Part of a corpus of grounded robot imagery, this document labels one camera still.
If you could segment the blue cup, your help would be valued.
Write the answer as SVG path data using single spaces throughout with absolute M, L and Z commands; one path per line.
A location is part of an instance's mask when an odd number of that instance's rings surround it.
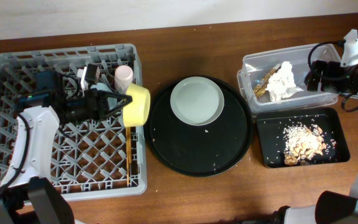
M 98 90 L 99 93 L 101 93 L 103 96 L 106 97 L 109 110 L 113 110 L 115 108 L 115 106 L 117 105 L 117 99 L 112 96 L 108 96 L 108 94 L 112 93 L 110 87 L 108 87 L 106 84 L 102 82 L 99 82 L 95 85 L 92 85 L 91 89 Z

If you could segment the yellow bowl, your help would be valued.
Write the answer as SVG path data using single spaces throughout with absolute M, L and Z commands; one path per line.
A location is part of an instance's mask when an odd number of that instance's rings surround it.
M 149 116 L 150 92 L 148 89 L 131 83 L 126 95 L 132 97 L 132 102 L 123 108 L 123 121 L 126 128 L 143 126 Z

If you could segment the pink cup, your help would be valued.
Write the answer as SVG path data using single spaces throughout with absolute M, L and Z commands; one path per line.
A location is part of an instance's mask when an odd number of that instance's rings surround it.
M 114 72 L 114 87 L 120 93 L 125 93 L 132 83 L 134 72 L 130 66 L 120 65 Z

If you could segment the white tissue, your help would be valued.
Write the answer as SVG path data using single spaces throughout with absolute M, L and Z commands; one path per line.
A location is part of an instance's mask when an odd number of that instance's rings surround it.
M 269 78 L 266 90 L 269 92 L 270 101 L 281 101 L 303 91 L 303 89 L 295 85 L 292 68 L 292 64 L 285 61 L 277 72 Z

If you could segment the food scraps and rice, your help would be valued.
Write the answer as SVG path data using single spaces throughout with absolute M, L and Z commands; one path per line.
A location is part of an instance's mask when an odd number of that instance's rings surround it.
M 315 156 L 328 155 L 336 146 L 336 140 L 326 141 L 328 133 L 317 124 L 297 124 L 284 128 L 284 163 L 286 166 L 308 165 Z

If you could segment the gold foil wrapper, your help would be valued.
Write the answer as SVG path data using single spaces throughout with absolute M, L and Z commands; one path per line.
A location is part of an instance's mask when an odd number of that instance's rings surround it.
M 267 84 L 269 83 L 270 77 L 280 69 L 281 65 L 277 64 L 274 66 L 254 87 L 253 92 L 255 97 L 260 98 L 265 92 Z

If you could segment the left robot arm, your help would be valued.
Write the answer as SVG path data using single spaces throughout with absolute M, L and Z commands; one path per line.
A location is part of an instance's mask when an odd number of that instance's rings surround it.
M 16 104 L 17 136 L 0 186 L 0 223 L 74 223 L 70 205 L 50 181 L 55 134 L 62 124 L 105 120 L 133 101 L 96 88 L 68 98 L 65 77 L 37 73 L 35 91 Z

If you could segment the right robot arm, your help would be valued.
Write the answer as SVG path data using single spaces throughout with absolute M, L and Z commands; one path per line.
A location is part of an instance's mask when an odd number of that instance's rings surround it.
M 358 38 L 350 31 L 336 45 L 343 47 L 340 62 L 308 61 L 310 72 L 306 77 L 309 91 L 320 89 L 342 95 L 341 107 L 348 99 L 358 98 Z M 349 195 L 332 191 L 323 192 L 316 205 L 279 208 L 270 223 L 358 223 L 358 174 Z

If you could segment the grey plastic dishwasher rack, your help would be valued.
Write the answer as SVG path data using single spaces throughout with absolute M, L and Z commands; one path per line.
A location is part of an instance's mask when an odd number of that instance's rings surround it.
M 37 73 L 64 74 L 65 92 L 76 91 L 78 70 L 97 65 L 100 80 L 112 85 L 115 69 L 130 66 L 134 82 L 142 84 L 142 65 L 133 44 L 0 53 L 0 184 L 12 157 L 17 134 L 14 114 L 20 96 L 35 90 Z M 130 185 L 126 179 L 126 130 L 122 114 L 105 121 L 67 124 L 55 135 L 51 182 L 67 201 L 140 195 L 147 187 L 145 140 L 141 127 L 131 130 Z

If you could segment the clear plastic bin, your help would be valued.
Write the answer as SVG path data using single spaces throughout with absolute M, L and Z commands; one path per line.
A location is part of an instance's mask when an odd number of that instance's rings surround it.
M 242 59 L 242 68 L 237 73 L 239 91 L 248 103 L 253 114 L 269 111 L 293 110 L 295 108 L 314 108 L 333 105 L 337 94 L 322 91 L 311 92 L 306 89 L 305 77 L 309 72 L 307 58 L 313 44 L 277 49 L 246 55 Z M 276 65 L 289 62 L 292 65 L 295 85 L 303 90 L 281 101 L 272 102 L 265 93 L 256 98 L 253 89 L 258 82 Z

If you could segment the grey round plate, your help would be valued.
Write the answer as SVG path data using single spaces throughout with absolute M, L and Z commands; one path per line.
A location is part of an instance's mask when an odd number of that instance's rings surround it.
M 224 95 L 212 79 L 188 77 L 174 86 L 170 106 L 173 114 L 185 124 L 204 126 L 223 112 Z

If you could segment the black rectangular tray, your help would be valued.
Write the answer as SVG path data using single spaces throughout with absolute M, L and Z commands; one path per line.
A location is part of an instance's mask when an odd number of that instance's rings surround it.
M 305 127 L 320 134 L 326 144 L 322 154 L 298 162 L 297 166 L 347 162 L 349 148 L 339 116 L 333 108 L 275 111 L 261 113 L 256 118 L 264 164 L 269 168 L 286 167 L 285 154 L 290 153 L 289 130 Z

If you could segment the round black tray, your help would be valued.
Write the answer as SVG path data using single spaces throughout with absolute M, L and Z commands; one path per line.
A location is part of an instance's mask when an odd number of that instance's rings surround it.
M 253 138 L 249 105 L 226 82 L 212 79 L 223 92 L 224 108 L 216 121 L 192 126 L 180 121 L 170 106 L 175 80 L 153 96 L 144 125 L 145 140 L 154 156 L 175 172 L 208 177 L 235 166 L 246 154 Z

